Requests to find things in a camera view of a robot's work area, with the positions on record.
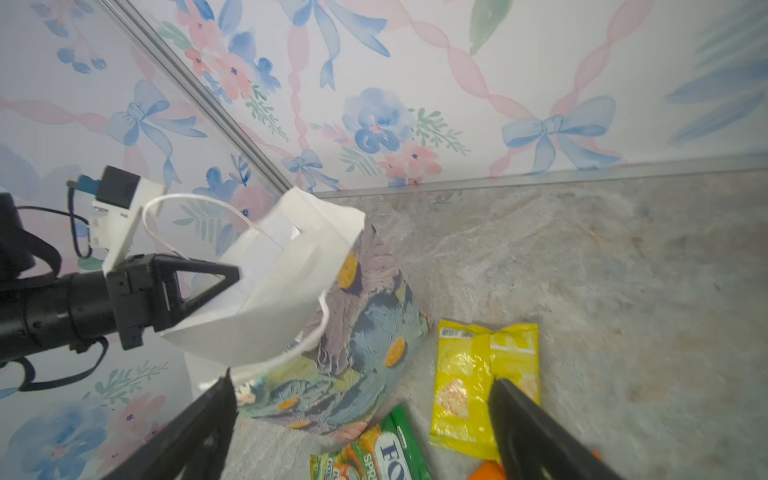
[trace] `green snack bag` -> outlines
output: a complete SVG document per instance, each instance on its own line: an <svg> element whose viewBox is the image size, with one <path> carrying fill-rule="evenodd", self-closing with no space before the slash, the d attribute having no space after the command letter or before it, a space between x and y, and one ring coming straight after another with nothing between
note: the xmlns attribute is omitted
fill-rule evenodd
<svg viewBox="0 0 768 480"><path fill-rule="evenodd" d="M341 452L312 455L310 475L312 480L432 480L401 405Z"/></svg>

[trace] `paper bag handle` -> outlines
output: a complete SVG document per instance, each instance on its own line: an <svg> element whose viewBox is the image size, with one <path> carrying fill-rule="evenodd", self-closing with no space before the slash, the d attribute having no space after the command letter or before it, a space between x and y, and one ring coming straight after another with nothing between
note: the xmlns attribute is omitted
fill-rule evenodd
<svg viewBox="0 0 768 480"><path fill-rule="evenodd" d="M221 207L226 208L227 210L233 212L238 217L240 217L241 220L243 220L249 227L253 228L257 232L262 232L262 230L252 221L248 220L248 217L243 215L243 212L239 211L237 208L233 207L232 205L229 205L227 202L224 202L222 200L218 200L216 198L206 197L205 195L197 195L197 194L168 194L168 195L160 195L159 197L155 197L152 200L149 200L145 205L144 208L141 209L141 222L144 225L144 229L147 231L150 237L152 237L154 240L160 242L163 244L164 247L172 251L173 253L177 254L179 257L186 258L189 260L187 256L185 256L183 253L181 253L179 250L177 250L173 245L165 241L164 239L160 238L160 236L152 230L149 225L147 224L147 212L151 210L152 207L154 207L155 204L159 204L161 202L164 202L166 200L170 200L172 198L190 198L192 200L202 200L204 202L210 202L212 204L219 205Z"/></svg>

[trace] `metal edge strip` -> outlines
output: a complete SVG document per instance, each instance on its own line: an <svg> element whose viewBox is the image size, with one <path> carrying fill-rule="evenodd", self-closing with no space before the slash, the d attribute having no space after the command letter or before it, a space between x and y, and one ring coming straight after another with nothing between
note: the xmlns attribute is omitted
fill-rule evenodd
<svg viewBox="0 0 768 480"><path fill-rule="evenodd" d="M440 190L467 190L471 188L512 187L540 184L563 184L570 182L593 182L603 180L624 180L644 177L668 177L673 175L709 174L762 170L768 168L768 154L742 157L702 158L695 160L664 161L652 164L623 165L600 170L576 170L544 172L541 174L510 175L508 177L486 177L468 180L453 180L406 187L375 187L340 192L316 192L319 198L364 197L368 195L410 194Z"/></svg>
<svg viewBox="0 0 768 480"><path fill-rule="evenodd" d="M147 20L128 0L97 0L130 34L131 37L177 82L197 105L232 142L242 150L248 160L281 193L293 185L277 170L259 147L240 128L216 98L174 54Z"/></svg>

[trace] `gray marble floor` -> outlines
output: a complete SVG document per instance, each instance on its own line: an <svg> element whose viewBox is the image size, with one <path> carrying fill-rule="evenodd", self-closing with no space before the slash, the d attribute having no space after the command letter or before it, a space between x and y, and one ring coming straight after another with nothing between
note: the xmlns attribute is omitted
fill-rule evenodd
<svg viewBox="0 0 768 480"><path fill-rule="evenodd" d="M543 406L626 478L768 478L768 172L335 200L371 218L432 316L541 327ZM406 405L426 442L431 334ZM328 439L239 419L224 478L309 478Z"/></svg>

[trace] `yellow package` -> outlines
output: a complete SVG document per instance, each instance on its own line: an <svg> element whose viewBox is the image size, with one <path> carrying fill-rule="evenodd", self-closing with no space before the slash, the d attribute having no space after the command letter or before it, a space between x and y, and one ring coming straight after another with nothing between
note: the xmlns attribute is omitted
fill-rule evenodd
<svg viewBox="0 0 768 480"><path fill-rule="evenodd" d="M497 378L511 380L537 404L541 401L538 326L520 323L492 332L440 320L429 442L499 460L488 414L488 395Z"/></svg>

